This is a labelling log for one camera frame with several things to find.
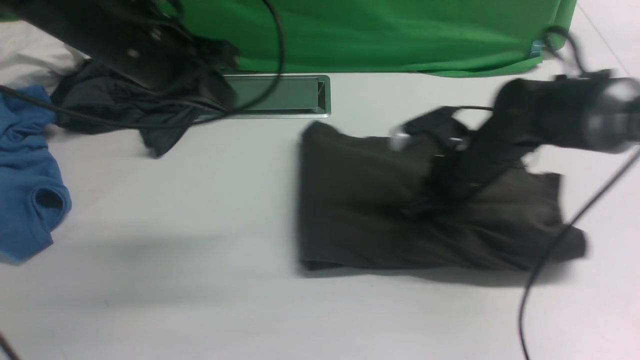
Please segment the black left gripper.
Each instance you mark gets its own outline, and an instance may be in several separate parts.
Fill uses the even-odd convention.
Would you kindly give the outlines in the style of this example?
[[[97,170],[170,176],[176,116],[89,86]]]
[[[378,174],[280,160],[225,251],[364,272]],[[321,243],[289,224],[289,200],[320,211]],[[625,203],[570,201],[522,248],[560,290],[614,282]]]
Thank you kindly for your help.
[[[185,57],[177,64],[177,75],[160,90],[160,96],[231,111],[238,96],[225,73],[238,69],[239,55],[240,50],[226,39],[194,35],[186,43]]]

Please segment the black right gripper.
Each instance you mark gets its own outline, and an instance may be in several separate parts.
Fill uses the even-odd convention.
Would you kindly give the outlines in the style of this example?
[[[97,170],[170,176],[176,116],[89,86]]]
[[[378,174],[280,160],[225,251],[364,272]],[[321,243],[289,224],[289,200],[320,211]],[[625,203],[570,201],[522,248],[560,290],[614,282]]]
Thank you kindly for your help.
[[[525,127],[483,125],[464,150],[433,160],[425,182],[425,202],[429,206],[461,205],[540,145]]]

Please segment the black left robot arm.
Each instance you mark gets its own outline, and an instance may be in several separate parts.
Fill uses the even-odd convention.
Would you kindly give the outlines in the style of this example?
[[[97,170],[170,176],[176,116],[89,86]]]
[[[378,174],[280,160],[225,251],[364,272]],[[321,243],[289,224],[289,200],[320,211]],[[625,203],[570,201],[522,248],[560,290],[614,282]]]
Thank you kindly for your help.
[[[15,16],[137,84],[154,96],[230,110],[237,94],[222,68],[237,64],[237,48],[205,39],[158,0],[3,0]]]

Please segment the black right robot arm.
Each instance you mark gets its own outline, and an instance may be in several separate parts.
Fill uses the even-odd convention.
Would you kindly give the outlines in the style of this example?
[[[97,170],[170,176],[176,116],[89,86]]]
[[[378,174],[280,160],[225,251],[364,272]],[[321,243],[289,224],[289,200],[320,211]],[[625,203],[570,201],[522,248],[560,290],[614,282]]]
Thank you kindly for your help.
[[[464,148],[435,162],[423,200],[428,207],[462,204],[542,145],[606,154],[628,150],[639,142],[639,89],[637,79],[606,71],[509,81]]]

